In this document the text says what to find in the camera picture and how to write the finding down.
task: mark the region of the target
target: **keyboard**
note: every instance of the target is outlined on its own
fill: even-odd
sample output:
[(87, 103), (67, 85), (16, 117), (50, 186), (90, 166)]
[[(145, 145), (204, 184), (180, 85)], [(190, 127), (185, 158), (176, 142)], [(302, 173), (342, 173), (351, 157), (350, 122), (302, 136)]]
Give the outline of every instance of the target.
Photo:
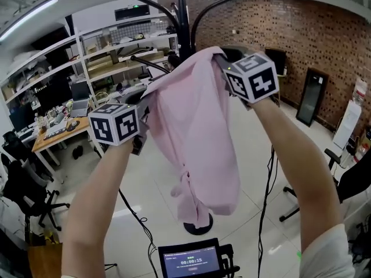
[(19, 137), (19, 139), (24, 140), (31, 136), (33, 134), (33, 131), (28, 131), (26, 134), (23, 134), (22, 136)]

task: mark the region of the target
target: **computer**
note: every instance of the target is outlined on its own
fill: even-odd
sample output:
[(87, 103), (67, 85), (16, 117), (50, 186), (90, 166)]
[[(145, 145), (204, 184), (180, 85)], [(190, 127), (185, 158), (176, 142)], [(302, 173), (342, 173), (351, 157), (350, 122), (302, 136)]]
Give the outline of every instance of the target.
[(35, 122), (35, 113), (32, 110), (31, 103), (16, 108), (9, 117), (17, 132), (22, 131), (24, 128)]
[(71, 117), (83, 117), (88, 115), (89, 108), (89, 88), (86, 81), (75, 83), (71, 86), (72, 98), (74, 103), (72, 105)]
[(41, 109), (46, 114), (53, 107), (72, 99), (72, 92), (66, 79), (59, 79), (36, 93)]

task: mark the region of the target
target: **computer monitor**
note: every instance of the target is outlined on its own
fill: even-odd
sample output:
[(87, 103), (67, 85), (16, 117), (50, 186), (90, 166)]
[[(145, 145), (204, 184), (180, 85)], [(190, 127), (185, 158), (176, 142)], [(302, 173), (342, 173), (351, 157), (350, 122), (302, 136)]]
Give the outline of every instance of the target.
[(9, 117), (17, 132), (35, 122), (35, 113), (32, 110), (31, 103), (16, 108)]
[(51, 85), (37, 92), (36, 96), (44, 113), (72, 99), (71, 89), (66, 79), (54, 81)]
[(78, 82), (71, 85), (72, 98), (74, 101), (88, 99), (89, 98), (89, 87), (86, 81)]

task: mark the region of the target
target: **white cube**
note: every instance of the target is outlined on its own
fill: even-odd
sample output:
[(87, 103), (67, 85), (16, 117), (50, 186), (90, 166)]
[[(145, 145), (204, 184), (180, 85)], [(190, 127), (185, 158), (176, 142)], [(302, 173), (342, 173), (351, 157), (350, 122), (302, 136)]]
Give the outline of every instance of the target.
[(250, 102), (258, 102), (279, 91), (275, 64), (267, 56), (255, 53), (224, 69), (231, 92)]
[(127, 104), (104, 104), (89, 113), (95, 139), (100, 143), (120, 145), (139, 134), (137, 107)]

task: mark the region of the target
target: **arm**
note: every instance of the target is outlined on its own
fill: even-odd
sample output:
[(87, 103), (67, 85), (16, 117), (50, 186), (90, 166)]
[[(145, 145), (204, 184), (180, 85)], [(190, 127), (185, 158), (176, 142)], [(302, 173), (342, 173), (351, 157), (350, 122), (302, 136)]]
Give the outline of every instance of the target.
[(252, 104), (300, 207), (301, 250), (341, 223), (332, 175), (318, 147), (269, 99)]
[(133, 150), (132, 140), (110, 147), (76, 194), (63, 236), (62, 275), (103, 278), (103, 243)]

